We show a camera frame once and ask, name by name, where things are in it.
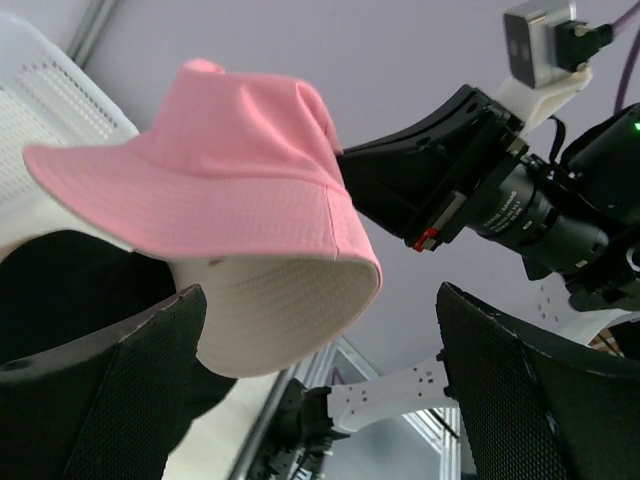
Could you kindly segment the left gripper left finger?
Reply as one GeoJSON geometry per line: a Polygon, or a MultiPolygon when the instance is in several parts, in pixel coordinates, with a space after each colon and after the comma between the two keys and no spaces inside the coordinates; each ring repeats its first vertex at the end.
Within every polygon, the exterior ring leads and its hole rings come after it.
{"type": "Polygon", "coordinates": [[[4,479],[159,479],[206,299],[197,285],[1,367],[4,479]]]}

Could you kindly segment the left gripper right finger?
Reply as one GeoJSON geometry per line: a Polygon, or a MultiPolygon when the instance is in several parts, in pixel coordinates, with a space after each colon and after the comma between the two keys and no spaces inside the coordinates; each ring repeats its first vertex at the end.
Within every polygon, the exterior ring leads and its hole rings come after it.
{"type": "Polygon", "coordinates": [[[514,318],[451,283],[436,313],[482,479],[636,479],[639,364],[514,318]]]}

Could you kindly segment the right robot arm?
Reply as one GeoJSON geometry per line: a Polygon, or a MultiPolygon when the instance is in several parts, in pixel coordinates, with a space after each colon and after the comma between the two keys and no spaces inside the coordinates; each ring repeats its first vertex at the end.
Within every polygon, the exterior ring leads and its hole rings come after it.
{"type": "Polygon", "coordinates": [[[542,287],[538,325],[587,343],[639,309],[639,109],[532,154],[525,117],[462,86],[432,114],[337,158],[356,209],[415,251],[464,229],[518,254],[542,287]]]}

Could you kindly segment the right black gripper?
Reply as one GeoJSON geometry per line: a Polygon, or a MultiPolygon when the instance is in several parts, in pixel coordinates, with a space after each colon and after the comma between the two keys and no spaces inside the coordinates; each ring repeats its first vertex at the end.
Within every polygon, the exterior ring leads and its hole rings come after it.
{"type": "Polygon", "coordinates": [[[481,90],[460,87],[391,135],[337,156],[356,209],[415,250],[463,228],[517,254],[535,273],[575,273],[609,237],[573,200],[565,175],[529,154],[522,121],[481,90]]]}

